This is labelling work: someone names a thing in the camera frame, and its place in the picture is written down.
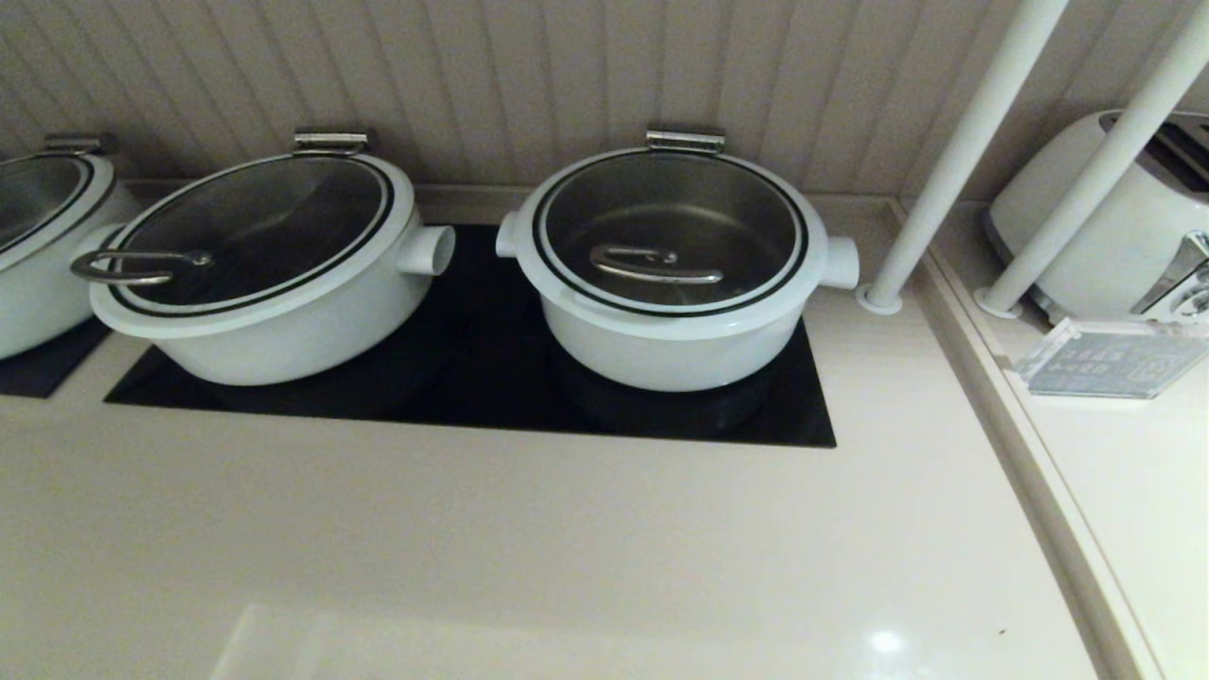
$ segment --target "pot handle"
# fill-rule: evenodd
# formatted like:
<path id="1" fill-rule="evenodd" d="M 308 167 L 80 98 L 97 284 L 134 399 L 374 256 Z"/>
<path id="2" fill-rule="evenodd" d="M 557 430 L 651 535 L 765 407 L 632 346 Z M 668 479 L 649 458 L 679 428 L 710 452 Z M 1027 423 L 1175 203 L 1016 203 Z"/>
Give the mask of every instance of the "pot handle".
<path id="1" fill-rule="evenodd" d="M 74 260 L 80 255 L 89 253 L 92 250 L 104 249 L 105 242 L 112 238 L 115 234 L 121 231 L 123 226 L 126 226 L 126 223 L 120 221 L 116 224 L 106 224 L 103 226 L 98 226 L 97 229 L 93 229 L 92 231 L 86 234 L 83 238 L 80 240 L 80 243 L 76 243 L 75 250 L 71 252 L 71 259 Z"/>
<path id="2" fill-rule="evenodd" d="M 851 290 L 861 281 L 861 259 L 856 242 L 845 236 L 827 237 L 827 269 L 820 286 Z"/>
<path id="3" fill-rule="evenodd" d="M 646 266 L 618 260 L 614 255 L 643 258 L 664 265 L 676 264 L 676 253 L 666 248 L 646 248 L 638 246 L 617 246 L 600 243 L 588 253 L 592 266 L 613 276 L 644 281 L 647 283 L 684 283 L 689 286 L 707 286 L 722 281 L 722 272 L 716 269 L 671 269 Z"/>
<path id="4" fill-rule="evenodd" d="M 499 231 L 496 232 L 496 257 L 497 258 L 515 258 L 516 257 L 516 223 L 520 215 L 515 211 L 509 212 L 504 215 L 504 220 L 499 223 Z"/>
<path id="5" fill-rule="evenodd" d="M 172 272 L 168 270 L 140 272 L 110 271 L 97 266 L 97 263 L 102 260 L 177 260 L 189 263 L 195 266 L 208 266 L 214 264 L 214 258 L 204 250 L 190 250 L 187 253 L 160 250 L 92 250 L 71 260 L 71 273 L 93 283 L 105 283 L 109 286 L 158 286 L 172 281 Z"/>
<path id="6" fill-rule="evenodd" d="M 399 243 L 394 266 L 401 273 L 440 276 L 453 259 L 457 235 L 452 226 L 421 226 L 409 229 Z"/>

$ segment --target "beadboard wall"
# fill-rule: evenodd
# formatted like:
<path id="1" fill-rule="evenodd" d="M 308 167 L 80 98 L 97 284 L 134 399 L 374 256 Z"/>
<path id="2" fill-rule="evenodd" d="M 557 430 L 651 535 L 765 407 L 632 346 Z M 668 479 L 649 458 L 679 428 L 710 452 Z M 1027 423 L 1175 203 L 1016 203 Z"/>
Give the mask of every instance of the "beadboard wall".
<path id="1" fill-rule="evenodd" d="M 299 125 L 377 127 L 422 183 L 536 184 L 722 126 L 806 191 L 918 194 L 1017 0 L 2 0 L 0 156 L 108 129 L 131 177 L 199 177 Z M 1194 0 L 1074 0 L 966 195 L 1121 105 Z M 1209 111 L 1209 74 L 1182 108 Z"/>

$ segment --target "metal lid handle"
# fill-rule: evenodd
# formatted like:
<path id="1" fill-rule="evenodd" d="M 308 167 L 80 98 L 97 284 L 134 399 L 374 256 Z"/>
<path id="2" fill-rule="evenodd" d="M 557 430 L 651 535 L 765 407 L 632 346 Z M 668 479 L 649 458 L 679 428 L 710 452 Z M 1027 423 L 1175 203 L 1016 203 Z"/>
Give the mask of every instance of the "metal lid handle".
<path id="1" fill-rule="evenodd" d="M 117 138 L 108 132 L 52 132 L 42 138 L 35 156 L 104 156 L 117 152 Z"/>
<path id="2" fill-rule="evenodd" d="M 673 265 L 678 257 L 666 248 L 644 248 L 640 246 L 617 246 L 601 243 L 592 247 L 588 254 L 592 266 L 614 276 L 646 281 L 648 283 L 684 283 L 689 286 L 707 286 L 722 281 L 722 272 L 716 269 L 670 269 L 644 266 L 625 263 L 615 257 L 637 257 L 647 261 Z"/>
<path id="3" fill-rule="evenodd" d="M 663 151 L 721 154 L 727 138 L 718 129 L 676 129 L 671 126 L 647 129 L 647 146 Z"/>
<path id="4" fill-rule="evenodd" d="M 295 156 L 355 156 L 377 146 L 372 127 L 300 127 L 294 131 Z"/>
<path id="5" fill-rule="evenodd" d="M 189 263 L 195 266 L 209 266 L 214 264 L 214 257 L 204 250 L 190 250 L 187 253 L 172 253 L 158 250 L 92 250 L 71 260 L 71 273 L 92 281 L 93 283 L 105 283 L 109 286 L 158 286 L 172 281 L 172 272 L 140 271 L 120 272 L 110 271 L 97 266 L 103 260 L 177 260 Z"/>

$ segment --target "white pole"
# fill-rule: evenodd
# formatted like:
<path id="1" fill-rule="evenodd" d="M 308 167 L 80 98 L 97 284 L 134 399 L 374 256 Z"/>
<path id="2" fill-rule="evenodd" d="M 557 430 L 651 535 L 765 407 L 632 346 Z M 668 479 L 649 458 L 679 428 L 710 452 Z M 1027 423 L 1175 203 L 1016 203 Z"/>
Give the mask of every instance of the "white pole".
<path id="1" fill-rule="evenodd" d="M 1023 0 L 1007 28 L 973 99 L 966 108 L 949 144 L 924 185 L 924 192 L 907 218 L 873 284 L 856 289 L 861 306 L 879 315 L 902 309 L 902 290 L 912 270 L 924 257 L 944 215 L 953 208 L 983 151 L 999 129 L 1007 109 L 1049 40 L 1068 0 Z"/>
<path id="2" fill-rule="evenodd" d="M 1209 0 L 1203 0 L 1192 13 L 1155 74 L 1130 99 L 1129 106 L 1100 143 L 1083 172 L 1024 249 L 994 286 L 974 293 L 974 299 L 983 310 L 995 316 L 1018 315 L 1017 300 L 1046 271 L 1129 169 L 1205 64 L 1209 64 Z"/>

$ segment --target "metal clip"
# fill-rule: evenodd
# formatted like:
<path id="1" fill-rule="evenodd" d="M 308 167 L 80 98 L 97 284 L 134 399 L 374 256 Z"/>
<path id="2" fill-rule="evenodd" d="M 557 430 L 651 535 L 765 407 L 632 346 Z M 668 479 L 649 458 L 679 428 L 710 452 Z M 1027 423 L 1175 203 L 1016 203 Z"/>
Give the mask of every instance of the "metal clip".
<path id="1" fill-rule="evenodd" d="M 294 155 L 355 156 L 377 146 L 372 127 L 300 127 L 294 131 Z"/>
<path id="2" fill-rule="evenodd" d="M 108 132 L 52 132 L 42 138 L 35 156 L 104 156 L 117 152 L 117 138 Z"/>
<path id="3" fill-rule="evenodd" d="M 693 132 L 689 129 L 648 128 L 647 146 L 659 151 L 690 151 L 721 154 L 727 138 L 722 131 Z"/>

